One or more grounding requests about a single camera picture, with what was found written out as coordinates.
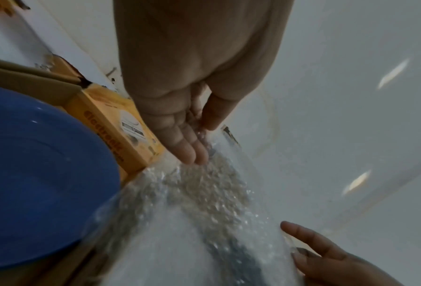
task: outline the bubble wrap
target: bubble wrap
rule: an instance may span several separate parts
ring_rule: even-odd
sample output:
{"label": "bubble wrap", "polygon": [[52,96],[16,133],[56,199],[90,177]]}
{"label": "bubble wrap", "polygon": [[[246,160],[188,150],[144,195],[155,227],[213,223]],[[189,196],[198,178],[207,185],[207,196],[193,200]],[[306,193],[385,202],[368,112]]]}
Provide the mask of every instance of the bubble wrap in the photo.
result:
{"label": "bubble wrap", "polygon": [[248,186],[238,146],[219,135],[206,166],[149,168],[124,189],[100,234],[117,258],[103,285],[300,285],[263,191]]}

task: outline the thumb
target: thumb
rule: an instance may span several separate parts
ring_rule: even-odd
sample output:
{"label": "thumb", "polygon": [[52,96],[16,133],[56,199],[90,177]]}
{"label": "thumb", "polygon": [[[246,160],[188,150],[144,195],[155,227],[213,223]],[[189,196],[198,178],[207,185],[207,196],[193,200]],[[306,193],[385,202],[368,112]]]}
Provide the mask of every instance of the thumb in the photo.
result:
{"label": "thumb", "polygon": [[207,130],[217,129],[238,103],[239,100],[232,101],[223,99],[212,93],[202,110],[202,126]]}
{"label": "thumb", "polygon": [[297,268],[306,277],[330,283],[335,286],[359,285],[363,279],[356,263],[322,257],[307,257],[294,253]]}

